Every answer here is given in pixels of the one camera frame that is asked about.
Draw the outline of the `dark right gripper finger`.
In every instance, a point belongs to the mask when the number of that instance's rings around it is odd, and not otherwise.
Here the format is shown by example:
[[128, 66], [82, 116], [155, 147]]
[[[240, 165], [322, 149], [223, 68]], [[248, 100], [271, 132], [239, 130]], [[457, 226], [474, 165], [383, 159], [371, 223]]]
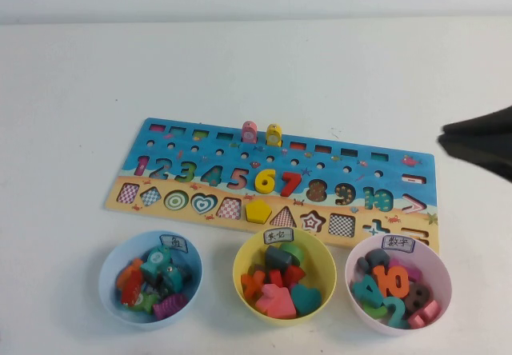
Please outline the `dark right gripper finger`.
[[442, 134], [438, 143], [452, 158], [479, 166], [511, 182], [511, 134]]
[[512, 107], [481, 117], [455, 122], [442, 127], [444, 134], [493, 135], [509, 134], [512, 129]]

